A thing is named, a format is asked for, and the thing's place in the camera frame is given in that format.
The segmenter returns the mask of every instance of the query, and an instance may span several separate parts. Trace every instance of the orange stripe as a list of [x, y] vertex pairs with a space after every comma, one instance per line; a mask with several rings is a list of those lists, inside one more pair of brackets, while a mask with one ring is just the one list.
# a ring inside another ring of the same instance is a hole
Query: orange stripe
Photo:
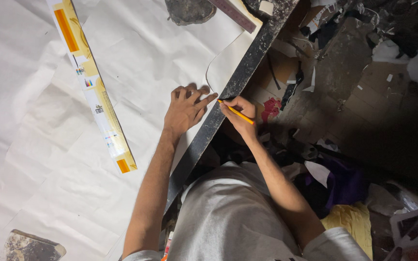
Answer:
[[66, 39], [69, 51], [78, 51], [78, 45], [75, 41], [75, 37], [73, 36], [72, 29], [70, 28], [70, 25], [67, 21], [64, 9], [55, 10], [54, 14], [56, 15], [56, 19], [58, 20], [59, 27], [61, 28], [62, 34], [64, 35], [64, 39]]
[[122, 171], [122, 173], [130, 171], [130, 169], [127, 166], [127, 162], [124, 159], [118, 160], [117, 165], [119, 165], [120, 171]]

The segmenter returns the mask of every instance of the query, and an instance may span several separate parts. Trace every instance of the cardboard strip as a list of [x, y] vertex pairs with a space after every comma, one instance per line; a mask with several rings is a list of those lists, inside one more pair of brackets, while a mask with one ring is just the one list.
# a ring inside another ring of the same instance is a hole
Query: cardboard strip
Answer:
[[120, 173], [136, 170], [119, 120], [114, 112], [96, 63], [78, 22], [71, 0], [46, 0], [63, 40], [73, 71], [77, 74], [104, 143]]

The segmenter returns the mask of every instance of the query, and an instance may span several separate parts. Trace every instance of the forearm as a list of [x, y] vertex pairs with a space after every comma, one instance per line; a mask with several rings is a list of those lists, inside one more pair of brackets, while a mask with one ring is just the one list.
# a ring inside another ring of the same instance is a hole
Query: forearm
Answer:
[[259, 165], [280, 216], [304, 249], [307, 243], [325, 231], [322, 223], [262, 144], [253, 138], [247, 141], [247, 145]]
[[164, 130], [144, 175], [125, 235], [124, 257], [141, 250], [157, 251], [172, 162], [179, 136]]

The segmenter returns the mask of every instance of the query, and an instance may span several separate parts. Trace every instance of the man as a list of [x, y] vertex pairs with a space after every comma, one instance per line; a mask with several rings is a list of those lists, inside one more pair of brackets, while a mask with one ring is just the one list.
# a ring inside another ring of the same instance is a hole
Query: man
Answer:
[[[161, 258], [157, 252], [159, 233], [175, 148], [180, 136], [200, 121], [206, 105], [217, 97], [215, 93], [199, 101], [201, 94], [208, 93], [191, 86], [171, 93], [164, 129], [125, 235], [124, 261]], [[345, 229], [325, 231], [257, 139], [256, 127], [227, 105], [249, 118], [255, 117], [255, 106], [240, 96], [220, 103], [257, 164], [225, 163], [188, 187], [182, 195], [167, 260], [369, 260]]]

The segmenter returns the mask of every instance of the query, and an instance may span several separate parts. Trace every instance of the yellow fabric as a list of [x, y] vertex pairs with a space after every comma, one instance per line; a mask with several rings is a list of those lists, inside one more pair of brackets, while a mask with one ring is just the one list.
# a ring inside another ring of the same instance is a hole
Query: yellow fabric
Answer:
[[335, 205], [321, 221], [325, 229], [346, 228], [370, 260], [373, 260], [370, 214], [365, 205], [360, 202], [352, 206]]

